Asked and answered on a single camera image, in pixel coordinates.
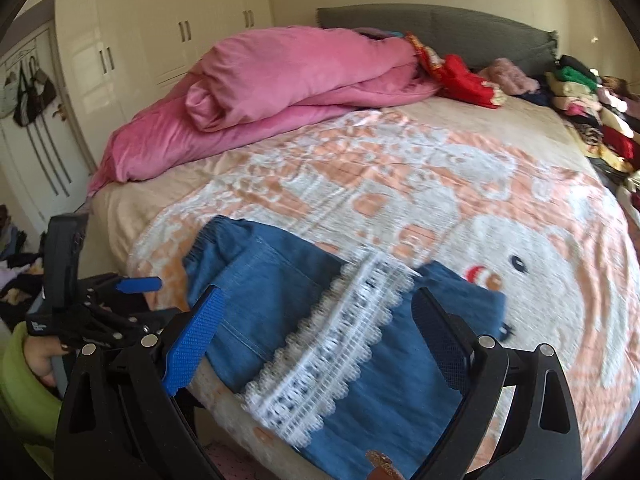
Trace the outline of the left hand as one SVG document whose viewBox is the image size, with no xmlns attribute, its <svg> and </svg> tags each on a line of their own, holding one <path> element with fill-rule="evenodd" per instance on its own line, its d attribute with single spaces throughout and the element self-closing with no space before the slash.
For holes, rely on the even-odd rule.
<svg viewBox="0 0 640 480">
<path fill-rule="evenodd" d="M 59 356 L 66 356 L 70 347 L 58 337 L 34 337 L 28 335 L 23 344 L 24 359 L 39 381 L 46 387 L 56 386 L 52 360 Z"/>
</svg>

